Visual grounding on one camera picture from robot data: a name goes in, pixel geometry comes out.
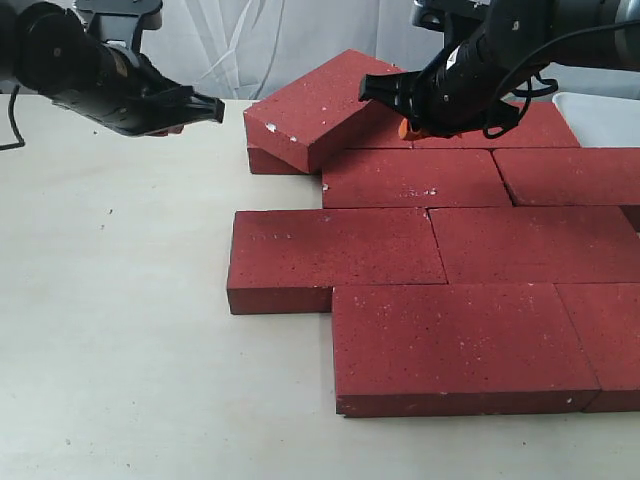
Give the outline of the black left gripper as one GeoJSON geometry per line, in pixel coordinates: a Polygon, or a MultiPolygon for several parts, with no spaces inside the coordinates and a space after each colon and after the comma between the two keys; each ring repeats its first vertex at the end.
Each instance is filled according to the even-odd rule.
{"type": "Polygon", "coordinates": [[[222,122],[225,104],[165,77],[141,51],[87,33],[74,6],[19,9],[19,83],[124,136],[179,135],[222,122]]]}

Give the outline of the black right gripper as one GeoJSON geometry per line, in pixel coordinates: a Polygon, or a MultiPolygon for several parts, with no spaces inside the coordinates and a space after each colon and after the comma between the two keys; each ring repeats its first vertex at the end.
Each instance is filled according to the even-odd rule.
{"type": "Polygon", "coordinates": [[[508,70],[486,36],[487,21],[448,27],[446,44],[423,69],[365,75],[358,100],[374,101],[402,116],[401,140],[452,138],[481,131],[495,138],[515,128],[520,109],[501,100],[508,70]]]}

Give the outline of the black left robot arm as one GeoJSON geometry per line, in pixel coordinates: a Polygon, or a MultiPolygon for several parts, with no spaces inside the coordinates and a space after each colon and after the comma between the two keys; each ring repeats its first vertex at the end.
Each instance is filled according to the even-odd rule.
{"type": "Polygon", "coordinates": [[[1,4],[1,78],[128,137],[222,122],[225,105],[165,77],[141,51],[160,1],[1,4]]]}

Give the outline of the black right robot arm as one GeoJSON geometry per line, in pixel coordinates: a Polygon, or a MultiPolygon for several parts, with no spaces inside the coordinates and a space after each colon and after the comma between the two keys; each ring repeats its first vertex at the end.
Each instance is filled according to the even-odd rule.
{"type": "Polygon", "coordinates": [[[558,83],[541,77],[551,64],[604,70],[639,68],[636,1],[417,1],[414,25],[444,35],[423,69],[365,75],[360,101],[378,102],[403,121],[403,140],[452,138],[480,131],[495,139],[558,83]]]}

